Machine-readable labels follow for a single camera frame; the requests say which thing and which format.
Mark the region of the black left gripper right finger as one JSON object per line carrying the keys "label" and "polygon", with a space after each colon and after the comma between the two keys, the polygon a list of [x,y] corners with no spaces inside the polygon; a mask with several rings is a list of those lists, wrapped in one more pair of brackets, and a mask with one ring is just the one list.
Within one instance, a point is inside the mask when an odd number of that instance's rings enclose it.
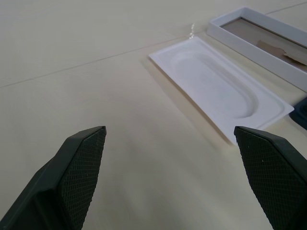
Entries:
{"label": "black left gripper right finger", "polygon": [[234,129],[249,185],[273,230],[307,230],[307,159],[286,139]]}

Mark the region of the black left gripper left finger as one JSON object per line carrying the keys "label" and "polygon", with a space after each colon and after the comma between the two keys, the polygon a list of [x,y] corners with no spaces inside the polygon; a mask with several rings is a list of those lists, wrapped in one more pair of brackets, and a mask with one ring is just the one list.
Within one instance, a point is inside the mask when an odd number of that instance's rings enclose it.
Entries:
{"label": "black left gripper left finger", "polygon": [[0,221],[0,230],[81,230],[106,139],[97,126],[68,137],[31,178]]}

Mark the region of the dark blue smartphone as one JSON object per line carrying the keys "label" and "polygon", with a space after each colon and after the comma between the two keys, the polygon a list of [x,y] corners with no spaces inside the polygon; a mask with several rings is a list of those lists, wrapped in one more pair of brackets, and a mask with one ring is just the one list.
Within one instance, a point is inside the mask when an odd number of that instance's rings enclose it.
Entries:
{"label": "dark blue smartphone", "polygon": [[289,116],[294,122],[307,130],[307,97],[294,106],[294,110],[289,114]]}

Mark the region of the white shallow box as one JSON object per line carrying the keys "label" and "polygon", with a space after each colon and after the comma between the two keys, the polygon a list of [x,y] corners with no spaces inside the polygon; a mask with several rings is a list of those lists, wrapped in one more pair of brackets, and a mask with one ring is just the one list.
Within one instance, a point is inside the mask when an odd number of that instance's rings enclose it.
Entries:
{"label": "white shallow box", "polygon": [[307,92],[307,67],[293,66],[256,47],[259,40],[307,59],[307,32],[247,7],[211,20],[207,35]]}

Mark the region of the white moulded pulp tray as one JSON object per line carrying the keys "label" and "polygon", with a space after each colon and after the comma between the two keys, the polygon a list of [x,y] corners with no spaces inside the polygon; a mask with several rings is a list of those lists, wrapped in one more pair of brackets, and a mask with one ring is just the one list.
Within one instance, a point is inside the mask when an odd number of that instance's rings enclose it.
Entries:
{"label": "white moulded pulp tray", "polygon": [[198,37],[150,59],[236,144],[236,126],[264,130],[293,107]]}

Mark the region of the brown paper piece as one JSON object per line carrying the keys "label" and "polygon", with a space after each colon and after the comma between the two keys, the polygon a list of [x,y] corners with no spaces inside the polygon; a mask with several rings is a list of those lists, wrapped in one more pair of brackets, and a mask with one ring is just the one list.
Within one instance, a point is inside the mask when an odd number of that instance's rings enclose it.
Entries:
{"label": "brown paper piece", "polygon": [[261,40],[259,40],[256,44],[256,47],[260,48],[261,50],[283,60],[293,66],[297,66],[300,68],[307,67],[307,59],[301,58],[298,55],[293,55],[291,53],[287,53],[281,48],[271,46]]}

